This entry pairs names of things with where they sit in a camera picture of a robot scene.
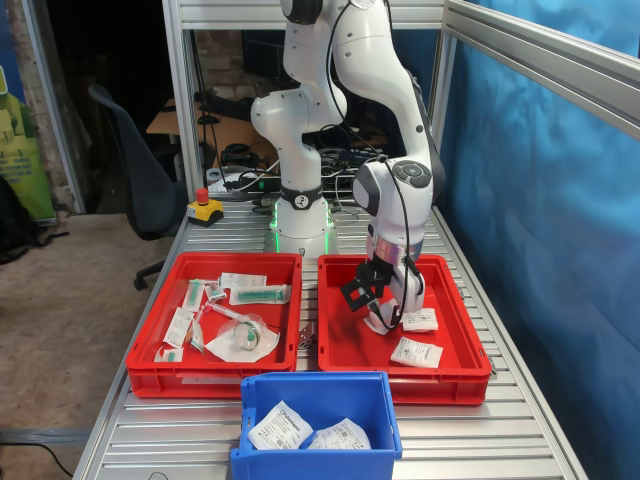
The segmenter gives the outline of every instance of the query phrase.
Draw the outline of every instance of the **blue bin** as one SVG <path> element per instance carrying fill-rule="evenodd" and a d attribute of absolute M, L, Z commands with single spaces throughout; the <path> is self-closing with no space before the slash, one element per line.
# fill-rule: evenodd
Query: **blue bin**
<path fill-rule="evenodd" d="M 367 433 L 372 450 L 256 450 L 247 435 L 280 401 L 314 431 L 349 418 Z M 390 480 L 398 458 L 402 443 L 384 372 L 270 373 L 242 382 L 234 480 Z"/>

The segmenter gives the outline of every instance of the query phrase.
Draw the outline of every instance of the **wooden desk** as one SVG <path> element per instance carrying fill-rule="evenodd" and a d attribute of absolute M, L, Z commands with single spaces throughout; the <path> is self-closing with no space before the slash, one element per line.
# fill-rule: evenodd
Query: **wooden desk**
<path fill-rule="evenodd" d="M 169 100 L 165 106 L 174 106 L 175 101 Z M 196 122 L 202 116 L 200 103 L 195 103 Z M 216 123 L 213 127 L 216 130 L 216 138 L 218 140 L 218 148 L 222 152 L 227 145 L 232 143 L 244 143 L 251 146 L 251 151 L 257 153 L 260 158 L 266 160 L 265 163 L 273 164 L 278 158 L 276 149 L 271 143 L 256 132 L 251 122 L 238 120 L 237 118 L 225 117 L 223 115 L 213 115 L 220 119 L 220 123 Z M 198 129 L 198 138 L 204 140 L 205 125 L 196 125 Z M 213 136 L 211 135 L 211 127 L 207 125 L 207 143 L 215 148 Z M 178 126 L 178 115 L 176 112 L 160 112 L 153 119 L 153 122 L 147 127 L 149 134 L 163 135 L 180 135 L 180 127 Z"/>

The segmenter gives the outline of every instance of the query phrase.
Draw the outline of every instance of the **red tray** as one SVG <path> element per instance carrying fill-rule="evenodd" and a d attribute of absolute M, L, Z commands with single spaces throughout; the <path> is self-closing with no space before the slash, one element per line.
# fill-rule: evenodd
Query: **red tray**
<path fill-rule="evenodd" d="M 206 349 L 201 354 L 189 346 L 185 347 L 180 363 L 154 362 L 173 314 L 177 307 L 182 306 L 188 281 L 194 278 L 216 279 L 223 272 L 266 275 L 267 285 L 291 285 L 291 300 L 285 305 L 229 307 L 240 313 L 258 314 L 271 330 L 279 330 L 278 346 L 256 363 L 223 362 Z M 301 294 L 302 259 L 299 255 L 179 255 L 127 356 L 127 370 L 133 393 L 139 397 L 240 398 L 240 383 L 243 378 L 267 372 L 294 371 L 298 354 Z M 220 304 L 229 306 L 226 299 Z M 200 324 L 205 343 L 213 340 L 220 327 L 228 320 L 218 312 L 204 314 Z"/>
<path fill-rule="evenodd" d="M 318 366 L 325 371 L 383 370 L 395 403 L 467 404 L 484 401 L 491 364 L 469 318 L 447 262 L 423 255 L 416 262 L 425 280 L 424 307 L 435 308 L 438 330 L 405 332 L 402 325 L 378 335 L 365 325 L 367 309 L 351 312 L 340 287 L 355 278 L 364 255 L 318 259 Z M 386 289 L 381 302 L 391 299 Z M 391 362 L 401 337 L 442 347 L 439 368 Z"/>

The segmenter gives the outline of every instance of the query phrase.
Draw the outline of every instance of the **slotted metal surface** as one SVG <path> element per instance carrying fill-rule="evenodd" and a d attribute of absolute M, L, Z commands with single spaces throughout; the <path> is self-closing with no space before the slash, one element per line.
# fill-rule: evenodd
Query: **slotted metal surface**
<path fill-rule="evenodd" d="M 261 251 L 269 219 L 254 214 L 251 207 L 226 204 L 224 220 L 213 228 L 183 228 L 158 284 L 182 251 Z M 341 252 L 364 253 L 368 222 L 366 214 L 336 216 Z M 516 361 L 519 355 L 503 334 L 504 327 L 489 314 L 486 297 L 478 293 L 471 280 L 475 277 L 455 250 L 455 241 L 434 211 L 422 251 L 447 260 L 495 375 L 485 403 L 478 407 L 396 407 L 404 455 L 396 462 L 393 478 L 586 478 L 526 367 Z M 300 328 L 314 332 L 315 261 L 304 262 L 303 282 Z M 316 352 L 299 350 L 298 370 L 316 367 Z M 123 367 L 118 375 L 74 478 L 148 480 L 154 473 L 168 480 L 232 478 L 228 456 L 240 435 L 239 402 L 139 399 L 130 393 Z"/>

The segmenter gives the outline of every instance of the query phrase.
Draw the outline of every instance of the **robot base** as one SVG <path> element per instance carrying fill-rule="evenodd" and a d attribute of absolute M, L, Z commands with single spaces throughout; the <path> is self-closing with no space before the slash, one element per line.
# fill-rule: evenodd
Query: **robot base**
<path fill-rule="evenodd" d="M 269 230 L 265 239 L 264 251 L 267 253 L 298 253 L 309 259 L 340 253 L 338 234 L 335 228 L 313 238 L 290 238 L 282 233 Z"/>
<path fill-rule="evenodd" d="M 265 252 L 298 253 L 311 259 L 339 253 L 338 235 L 327 201 L 322 198 L 308 210 L 294 210 L 280 198 L 265 239 Z"/>

